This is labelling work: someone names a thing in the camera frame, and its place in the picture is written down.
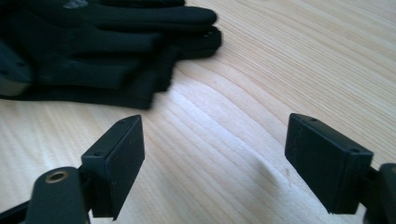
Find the light wood surface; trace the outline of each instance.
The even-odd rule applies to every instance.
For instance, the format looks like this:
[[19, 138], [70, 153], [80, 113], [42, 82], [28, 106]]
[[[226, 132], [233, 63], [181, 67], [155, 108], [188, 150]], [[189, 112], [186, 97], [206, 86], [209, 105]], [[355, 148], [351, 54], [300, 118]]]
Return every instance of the light wood surface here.
[[[219, 14], [223, 46], [177, 64], [149, 111], [0, 101], [0, 211], [117, 120], [143, 117], [146, 160], [116, 223], [361, 223], [327, 214], [284, 158], [291, 112], [396, 162], [394, 1], [190, 0]], [[92, 223], [111, 223], [93, 219]]]

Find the glove finger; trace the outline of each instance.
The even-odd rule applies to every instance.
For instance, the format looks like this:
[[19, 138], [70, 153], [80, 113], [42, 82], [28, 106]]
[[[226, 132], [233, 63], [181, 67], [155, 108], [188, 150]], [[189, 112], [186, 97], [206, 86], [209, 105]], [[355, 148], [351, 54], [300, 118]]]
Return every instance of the glove finger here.
[[40, 67], [37, 82], [47, 86], [84, 86], [115, 90], [142, 63], [139, 59], [116, 57], [88, 60], [63, 58]]
[[185, 5], [184, 0], [100, 0], [99, 3], [114, 7], [180, 7]]
[[22, 0], [21, 7], [54, 26], [79, 27], [91, 5], [85, 0]]
[[180, 50], [178, 48], [167, 46], [156, 56], [155, 60], [152, 60], [155, 64], [151, 67], [156, 68], [159, 74], [157, 91], [167, 91], [170, 86], [173, 68], [175, 67], [179, 54]]
[[163, 44], [163, 35], [160, 33], [129, 34], [82, 28], [70, 42], [73, 54], [151, 53]]
[[158, 74], [152, 69], [136, 71], [117, 90], [81, 86], [33, 86], [23, 95], [2, 99], [21, 101], [70, 101], [149, 109], [157, 88]]
[[22, 58], [39, 60], [49, 51], [58, 50], [65, 36], [64, 29], [57, 28], [27, 10], [19, 10], [0, 20], [1, 38], [15, 49]]
[[180, 50], [178, 58], [195, 59], [212, 56], [221, 46], [221, 31], [216, 27], [199, 33], [168, 34], [167, 43]]
[[199, 32], [217, 20], [214, 11], [200, 7], [125, 8], [92, 6], [87, 11], [91, 23], [112, 31]]

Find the black fabric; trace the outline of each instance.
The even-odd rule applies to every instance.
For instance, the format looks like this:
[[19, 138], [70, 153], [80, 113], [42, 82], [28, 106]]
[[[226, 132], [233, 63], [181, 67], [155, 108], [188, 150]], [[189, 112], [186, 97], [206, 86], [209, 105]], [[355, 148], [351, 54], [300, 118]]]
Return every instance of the black fabric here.
[[167, 91], [177, 60], [209, 57], [221, 45], [216, 13], [180, 0], [18, 3], [0, 18], [0, 40], [30, 65], [33, 82], [18, 95], [0, 91], [3, 99], [147, 109]]

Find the wooden table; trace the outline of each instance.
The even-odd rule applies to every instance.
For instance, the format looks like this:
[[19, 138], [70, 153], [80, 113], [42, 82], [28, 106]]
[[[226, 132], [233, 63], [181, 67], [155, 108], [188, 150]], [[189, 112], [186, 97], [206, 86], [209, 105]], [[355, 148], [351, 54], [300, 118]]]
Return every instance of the wooden table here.
[[[116, 223], [361, 223], [329, 215], [284, 157], [306, 114], [395, 162], [393, 1], [190, 0], [219, 14], [223, 46], [177, 64], [149, 111], [0, 101], [0, 211], [113, 123], [143, 117], [146, 160]], [[111, 223], [93, 219], [93, 223]]]

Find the black mount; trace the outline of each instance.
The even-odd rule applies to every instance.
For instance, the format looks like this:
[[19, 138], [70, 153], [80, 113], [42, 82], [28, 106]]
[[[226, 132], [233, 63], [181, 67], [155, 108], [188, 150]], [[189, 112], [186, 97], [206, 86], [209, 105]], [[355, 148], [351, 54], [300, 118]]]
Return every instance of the black mount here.
[[329, 213], [366, 208], [365, 224], [396, 223], [396, 164], [370, 166], [374, 153], [318, 119], [291, 114], [288, 161]]
[[86, 224], [117, 219], [145, 159], [142, 120], [119, 120], [82, 156], [82, 165], [60, 167], [36, 182], [30, 202], [0, 214], [0, 223]]

